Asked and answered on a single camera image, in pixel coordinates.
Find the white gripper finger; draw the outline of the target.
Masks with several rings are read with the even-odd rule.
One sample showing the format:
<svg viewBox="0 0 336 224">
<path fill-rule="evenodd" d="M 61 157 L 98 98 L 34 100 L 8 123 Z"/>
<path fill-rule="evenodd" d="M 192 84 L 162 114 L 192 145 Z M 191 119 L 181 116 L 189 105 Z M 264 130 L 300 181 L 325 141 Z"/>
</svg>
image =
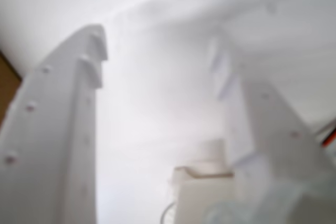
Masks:
<svg viewBox="0 0 336 224">
<path fill-rule="evenodd" d="M 108 58 L 85 26 L 24 79 L 1 127 L 1 223 L 96 223 L 96 91 Z"/>
<path fill-rule="evenodd" d="M 236 193 L 209 223 L 335 223 L 335 166 L 302 119 L 227 35 L 209 59 Z"/>
</svg>

